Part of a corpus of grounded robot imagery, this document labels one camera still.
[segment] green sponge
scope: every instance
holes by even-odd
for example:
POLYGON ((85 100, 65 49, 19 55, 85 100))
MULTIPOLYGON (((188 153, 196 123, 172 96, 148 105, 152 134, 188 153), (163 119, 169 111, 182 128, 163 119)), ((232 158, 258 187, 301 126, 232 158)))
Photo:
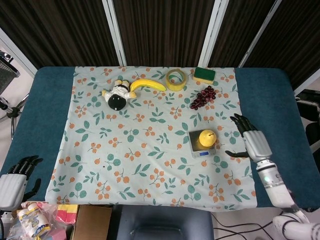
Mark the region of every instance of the green sponge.
POLYGON ((214 82, 215 75, 215 71, 197 66, 193 74, 193 80, 206 84, 212 84, 214 82))

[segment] yellow pear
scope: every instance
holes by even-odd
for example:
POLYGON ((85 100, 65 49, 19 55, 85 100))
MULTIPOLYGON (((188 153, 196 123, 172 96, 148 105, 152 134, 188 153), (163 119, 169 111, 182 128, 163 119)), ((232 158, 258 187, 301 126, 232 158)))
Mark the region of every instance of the yellow pear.
POLYGON ((214 131, 210 129, 203 130, 199 135, 199 141, 204 147, 211 147, 215 144, 217 136, 214 131))

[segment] banana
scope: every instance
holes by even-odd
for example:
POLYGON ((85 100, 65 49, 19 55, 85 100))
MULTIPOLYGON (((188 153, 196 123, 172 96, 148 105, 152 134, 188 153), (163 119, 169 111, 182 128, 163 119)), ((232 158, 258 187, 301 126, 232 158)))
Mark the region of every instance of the banana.
POLYGON ((131 83, 130 91, 134 91, 137 88, 140 88, 143 86, 150 87, 150 88, 153 88, 153 89, 156 89, 159 91, 167 90, 164 85, 162 85, 161 83, 159 83, 157 81, 153 81, 151 79, 139 79, 139 80, 136 80, 133 83, 131 83))

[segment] robotic finger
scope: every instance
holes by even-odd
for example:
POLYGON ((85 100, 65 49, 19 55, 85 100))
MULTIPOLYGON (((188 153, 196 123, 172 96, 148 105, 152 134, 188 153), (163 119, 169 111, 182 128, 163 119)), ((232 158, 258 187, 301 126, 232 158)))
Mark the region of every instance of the robotic finger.
POLYGON ((248 120, 248 118, 246 118, 245 116, 241 116, 239 114, 234 114, 234 116, 236 116, 239 121, 241 122, 241 124, 247 129, 247 131, 256 131, 256 127, 253 126, 251 124, 251 122, 248 120))
POLYGON ((22 202, 25 202, 25 201, 27 201, 29 198, 31 198, 31 197, 33 197, 34 195, 36 195, 37 192, 38 192, 39 189, 40 189, 40 185, 41 185, 41 179, 40 179, 40 178, 37 178, 37 179, 35 180, 35 183, 34 183, 34 186, 33 186, 32 190, 29 191, 29 192, 27 192, 27 193, 25 193, 25 194, 23 195, 22 202))
POLYGON ((39 156, 38 155, 34 155, 29 157, 26 161, 24 161, 24 163, 22 164, 20 170, 18 170, 18 172, 14 172, 14 173, 18 173, 18 174, 24 174, 29 166, 29 164, 36 160, 39 156))
POLYGON ((245 126, 236 117, 231 116, 230 119, 235 123, 236 127, 238 128, 238 130, 239 130, 239 132, 241 134, 241 137, 243 137, 244 136, 244 132, 248 131, 248 129, 246 129, 245 126))
POLYGON ((43 158, 37 158, 35 160, 33 160, 30 165, 28 165, 27 169, 25 170, 25 172, 22 172, 22 174, 26 175, 26 180, 29 179, 30 175, 32 174, 32 172, 34 171, 35 167, 37 164, 41 163, 44 159, 43 158))
POLYGON ((19 172, 21 166, 27 161, 30 157, 24 157, 22 158, 16 165, 13 166, 13 168, 10 168, 8 174, 16 174, 19 172))
POLYGON ((9 171, 7 172, 7 174, 12 174, 13 170, 15 169, 16 165, 13 165, 12 167, 10 167, 9 171))
POLYGON ((224 151, 226 154, 228 154, 230 157, 233 158, 249 158, 249 154, 247 151, 243 152, 231 152, 231 151, 224 151))

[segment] grapes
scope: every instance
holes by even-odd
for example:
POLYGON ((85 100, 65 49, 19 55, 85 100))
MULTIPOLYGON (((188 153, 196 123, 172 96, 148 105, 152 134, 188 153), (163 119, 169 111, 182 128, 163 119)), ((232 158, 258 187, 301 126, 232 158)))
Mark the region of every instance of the grapes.
POLYGON ((216 99, 216 92, 211 86, 208 86, 197 93, 196 99, 190 104, 190 108, 198 110, 198 108, 204 107, 208 102, 214 99, 216 99))

